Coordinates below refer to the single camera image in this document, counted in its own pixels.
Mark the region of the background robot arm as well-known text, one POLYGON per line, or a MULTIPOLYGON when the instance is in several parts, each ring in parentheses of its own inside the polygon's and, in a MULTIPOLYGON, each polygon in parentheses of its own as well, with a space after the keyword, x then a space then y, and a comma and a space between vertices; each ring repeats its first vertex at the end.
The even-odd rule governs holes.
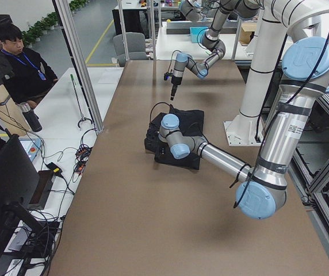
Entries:
POLYGON ((204 22, 207 20, 207 16, 203 12, 202 1, 182 0, 178 7, 188 21, 204 22))

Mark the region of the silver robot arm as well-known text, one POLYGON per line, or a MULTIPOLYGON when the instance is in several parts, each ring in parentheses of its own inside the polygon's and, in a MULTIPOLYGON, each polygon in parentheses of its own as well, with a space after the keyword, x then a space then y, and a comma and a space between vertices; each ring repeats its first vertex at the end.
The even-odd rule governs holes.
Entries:
POLYGON ((175 159, 195 153, 235 176, 241 184, 234 206, 257 220, 271 217, 286 202, 285 174, 314 102, 329 93, 329 41, 307 37, 288 48, 282 59, 281 96, 265 129, 254 167, 215 147, 204 136, 184 136, 179 118, 165 115, 158 138, 175 159))
POLYGON ((166 79, 170 77, 173 85, 171 100, 175 97, 177 87, 181 84, 186 69, 198 78, 204 79, 208 75, 209 68, 224 57, 226 48, 223 41, 219 39, 219 34, 229 14, 234 12, 242 19, 251 19, 257 15, 260 5, 255 1, 216 1, 213 7, 215 8, 215 14, 211 26, 203 31, 199 38, 199 43, 211 54, 204 61, 196 62, 187 53, 177 53, 173 71, 165 77, 166 79))

